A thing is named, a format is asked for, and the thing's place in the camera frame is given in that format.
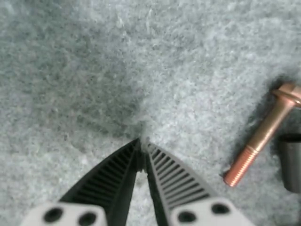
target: carpet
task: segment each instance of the carpet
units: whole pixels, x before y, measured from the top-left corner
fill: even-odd
[[[274,104],[270,91],[301,82],[300,45],[298,0],[0,1],[0,224],[19,225],[148,137],[256,225],[298,225],[275,139],[238,187],[222,174]],[[276,136],[300,124],[294,110]],[[127,225],[156,225],[145,174]]]

